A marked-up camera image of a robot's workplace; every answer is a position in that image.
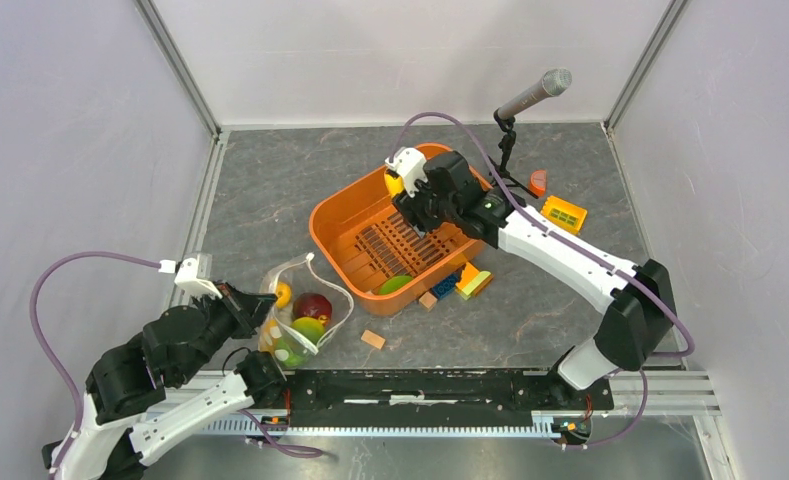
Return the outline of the green toy lettuce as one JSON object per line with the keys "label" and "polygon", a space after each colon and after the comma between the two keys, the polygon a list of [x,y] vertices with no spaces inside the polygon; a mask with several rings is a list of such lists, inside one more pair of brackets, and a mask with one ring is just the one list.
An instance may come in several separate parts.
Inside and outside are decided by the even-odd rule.
{"label": "green toy lettuce", "polygon": [[298,348],[291,342],[280,338],[273,347],[273,356],[286,369],[294,369],[307,362],[307,355],[302,346]]}

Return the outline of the dark red toy onion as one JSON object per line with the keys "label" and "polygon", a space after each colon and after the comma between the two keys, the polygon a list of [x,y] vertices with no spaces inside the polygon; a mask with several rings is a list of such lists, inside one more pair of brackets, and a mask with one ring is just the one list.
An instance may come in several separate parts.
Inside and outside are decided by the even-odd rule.
{"label": "dark red toy onion", "polygon": [[332,303],[319,293],[302,293],[294,300],[292,305],[292,316],[294,319],[313,317],[319,319],[324,326],[329,324],[332,314]]}

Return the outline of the yellow toy lemon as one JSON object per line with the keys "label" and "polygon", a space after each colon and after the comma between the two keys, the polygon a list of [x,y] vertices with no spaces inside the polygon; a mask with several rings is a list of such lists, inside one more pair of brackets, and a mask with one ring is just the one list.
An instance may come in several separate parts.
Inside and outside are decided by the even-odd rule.
{"label": "yellow toy lemon", "polygon": [[288,283],[278,282],[274,294],[276,296],[274,307],[277,309],[287,308],[293,302],[293,289]]}

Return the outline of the orange plastic basket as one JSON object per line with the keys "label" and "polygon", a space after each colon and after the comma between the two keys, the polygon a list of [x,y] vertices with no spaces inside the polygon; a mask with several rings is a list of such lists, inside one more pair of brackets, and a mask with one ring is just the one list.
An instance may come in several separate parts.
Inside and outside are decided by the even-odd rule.
{"label": "orange plastic basket", "polygon": [[[380,166],[320,202],[309,218],[312,239],[357,303],[373,315],[393,315],[464,267],[485,247],[445,223],[419,236],[391,202]],[[410,275],[399,291],[380,296],[389,278]]]}

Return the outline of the green toy lime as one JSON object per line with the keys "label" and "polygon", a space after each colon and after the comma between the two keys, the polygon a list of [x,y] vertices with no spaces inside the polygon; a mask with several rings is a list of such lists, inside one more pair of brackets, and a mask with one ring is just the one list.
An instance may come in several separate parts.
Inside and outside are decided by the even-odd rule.
{"label": "green toy lime", "polygon": [[410,275],[396,275],[389,279],[387,279],[377,290],[376,294],[380,296],[389,295],[395,293],[402,289],[403,287],[407,286],[410,282],[413,281],[413,277]]}

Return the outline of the yellow green toy fruit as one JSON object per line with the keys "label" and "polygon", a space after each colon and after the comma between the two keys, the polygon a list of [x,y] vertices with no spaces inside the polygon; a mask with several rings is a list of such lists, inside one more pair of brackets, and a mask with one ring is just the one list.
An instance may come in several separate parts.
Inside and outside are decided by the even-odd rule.
{"label": "yellow green toy fruit", "polygon": [[322,322],[313,317],[297,318],[291,323],[291,327],[313,345],[317,345],[326,332]]}

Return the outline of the polka dot zip top bag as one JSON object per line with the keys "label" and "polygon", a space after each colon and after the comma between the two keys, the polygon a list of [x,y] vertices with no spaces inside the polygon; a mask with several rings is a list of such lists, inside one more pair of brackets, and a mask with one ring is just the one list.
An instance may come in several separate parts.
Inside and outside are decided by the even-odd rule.
{"label": "polka dot zip top bag", "polygon": [[263,293],[277,297],[258,334],[257,347],[286,369],[318,356],[355,308],[345,288],[321,277],[312,266],[315,254],[302,254],[264,276]]}

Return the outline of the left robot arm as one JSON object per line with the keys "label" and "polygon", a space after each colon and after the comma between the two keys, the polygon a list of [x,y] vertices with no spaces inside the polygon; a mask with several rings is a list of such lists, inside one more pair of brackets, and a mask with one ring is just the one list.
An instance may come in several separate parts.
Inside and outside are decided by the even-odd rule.
{"label": "left robot arm", "polygon": [[249,294],[228,283],[214,297],[166,310],[127,343],[105,352],[86,379],[82,410],[67,436],[43,447],[52,479],[140,479],[182,440],[228,414],[272,407],[286,379],[273,356],[248,353],[212,386],[171,410],[147,418],[206,365],[229,339],[252,337],[277,297]]}

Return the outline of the yellow toy mango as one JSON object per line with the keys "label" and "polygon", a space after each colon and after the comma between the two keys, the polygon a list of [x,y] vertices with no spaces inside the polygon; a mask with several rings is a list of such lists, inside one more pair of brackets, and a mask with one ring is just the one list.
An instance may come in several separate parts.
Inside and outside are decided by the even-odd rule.
{"label": "yellow toy mango", "polygon": [[386,169],[384,172],[384,184],[391,199],[396,198],[405,190],[403,178],[390,169]]}

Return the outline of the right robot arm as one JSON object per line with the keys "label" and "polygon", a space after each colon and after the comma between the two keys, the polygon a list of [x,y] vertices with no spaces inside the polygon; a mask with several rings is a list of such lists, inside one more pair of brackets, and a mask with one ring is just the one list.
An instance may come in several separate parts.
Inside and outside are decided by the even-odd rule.
{"label": "right robot arm", "polygon": [[456,226],[468,238],[526,260],[562,281],[601,313],[596,333],[551,368],[550,400],[582,401],[595,381],[638,371],[676,322],[667,269],[610,255],[552,224],[504,184],[485,186],[457,151],[433,159],[402,148],[385,161],[392,203],[418,233]]}

